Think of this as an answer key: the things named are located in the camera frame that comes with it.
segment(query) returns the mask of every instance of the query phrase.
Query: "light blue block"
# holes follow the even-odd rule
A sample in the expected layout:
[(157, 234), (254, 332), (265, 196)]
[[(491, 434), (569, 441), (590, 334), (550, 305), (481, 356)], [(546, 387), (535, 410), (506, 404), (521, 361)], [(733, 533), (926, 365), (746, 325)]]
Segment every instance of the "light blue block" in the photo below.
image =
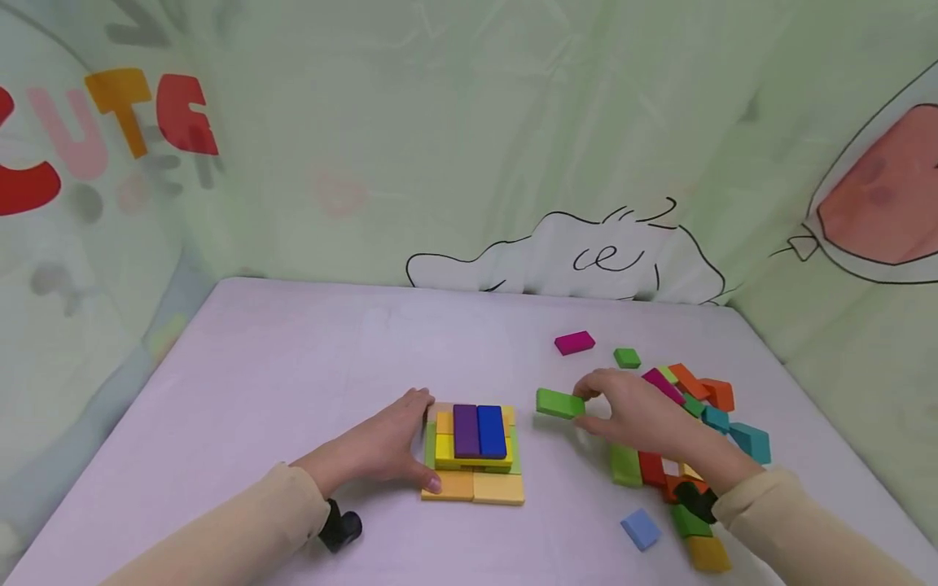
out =
[(701, 419), (706, 425), (726, 435), (730, 431), (730, 414), (722, 409), (717, 409), (713, 405), (707, 405), (703, 408)]
[(772, 462), (772, 451), (769, 448), (768, 434), (759, 428), (748, 426), (745, 423), (730, 424), (730, 435), (739, 447), (760, 464)]
[(651, 517), (648, 517), (648, 513), (646, 513), (644, 509), (635, 511), (628, 517), (622, 519), (619, 524), (626, 530), (628, 536), (632, 538), (635, 547), (638, 548), (639, 551), (645, 551), (652, 547), (655, 545), (655, 542), (658, 541), (658, 538), (661, 537), (661, 530), (658, 528), (658, 525), (655, 524), (655, 521), (651, 520)]

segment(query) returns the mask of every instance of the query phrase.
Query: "hand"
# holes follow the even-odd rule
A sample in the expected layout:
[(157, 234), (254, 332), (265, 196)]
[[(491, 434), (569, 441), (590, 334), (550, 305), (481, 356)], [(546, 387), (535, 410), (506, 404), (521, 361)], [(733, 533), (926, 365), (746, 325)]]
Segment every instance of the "hand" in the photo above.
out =
[(438, 493), (442, 486), (440, 477), (416, 461), (410, 452), (423, 413), (435, 400), (429, 390), (412, 388), (375, 416), (324, 443), (291, 466), (309, 473), (325, 498), (340, 485), (356, 478), (404, 478)]

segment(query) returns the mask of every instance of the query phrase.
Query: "magenta block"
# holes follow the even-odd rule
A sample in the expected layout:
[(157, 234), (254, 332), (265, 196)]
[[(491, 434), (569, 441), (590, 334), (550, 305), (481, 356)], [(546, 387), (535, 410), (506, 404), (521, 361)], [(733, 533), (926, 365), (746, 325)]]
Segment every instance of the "magenta block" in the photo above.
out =
[(642, 378), (656, 386), (659, 391), (678, 405), (683, 405), (687, 402), (687, 400), (684, 399), (684, 395), (682, 395), (673, 384), (668, 383), (668, 379), (664, 378), (664, 375), (661, 374), (661, 371), (657, 368), (652, 368), (648, 372), (645, 372)]
[(561, 336), (553, 341), (553, 345), (557, 347), (561, 354), (566, 356), (567, 354), (589, 350), (596, 346), (596, 341), (589, 335), (589, 332), (583, 330), (576, 334)]

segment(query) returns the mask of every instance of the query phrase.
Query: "table surface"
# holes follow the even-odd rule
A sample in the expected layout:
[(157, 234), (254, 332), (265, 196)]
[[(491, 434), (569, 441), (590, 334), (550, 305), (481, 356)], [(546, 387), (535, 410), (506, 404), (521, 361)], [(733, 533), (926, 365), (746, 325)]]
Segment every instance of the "table surface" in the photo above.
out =
[[(590, 351), (557, 336), (589, 330)], [(766, 584), (778, 578), (718, 527), (734, 570), (694, 572), (652, 488), (610, 480), (608, 451), (535, 413), (631, 346), (734, 384), (735, 418), (769, 432), (775, 462), (920, 577), (938, 552), (732, 309), (499, 293), (221, 282), (9, 578), (97, 584), (187, 521), (370, 416), (412, 386), (517, 410), (522, 507), (421, 502), (403, 486), (336, 498), (364, 522), (336, 556), (307, 546), (269, 584)], [(604, 401), (588, 411), (608, 412)], [(419, 439), (414, 453), (420, 453)], [(644, 507), (663, 536), (645, 553), (619, 520)]]

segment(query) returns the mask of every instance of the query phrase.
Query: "sleeve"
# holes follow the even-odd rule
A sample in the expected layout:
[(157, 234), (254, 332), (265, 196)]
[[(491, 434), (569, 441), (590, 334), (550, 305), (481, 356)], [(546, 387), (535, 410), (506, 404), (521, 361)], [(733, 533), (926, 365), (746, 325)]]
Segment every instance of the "sleeve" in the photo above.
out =
[(281, 463), (101, 586), (249, 584), (322, 531), (328, 515), (329, 504), (312, 478)]
[(786, 584), (922, 584), (823, 509), (792, 473), (760, 473), (724, 494), (714, 516)]

